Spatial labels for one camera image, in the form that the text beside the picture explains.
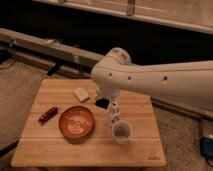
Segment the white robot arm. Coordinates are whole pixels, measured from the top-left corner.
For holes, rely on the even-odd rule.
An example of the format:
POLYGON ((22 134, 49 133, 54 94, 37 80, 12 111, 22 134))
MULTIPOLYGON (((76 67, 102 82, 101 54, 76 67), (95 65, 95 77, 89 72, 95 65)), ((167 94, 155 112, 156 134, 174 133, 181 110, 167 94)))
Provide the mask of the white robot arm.
POLYGON ((116 47, 93 66, 91 78, 100 99, 127 90, 213 111, 213 60, 142 66, 116 47))

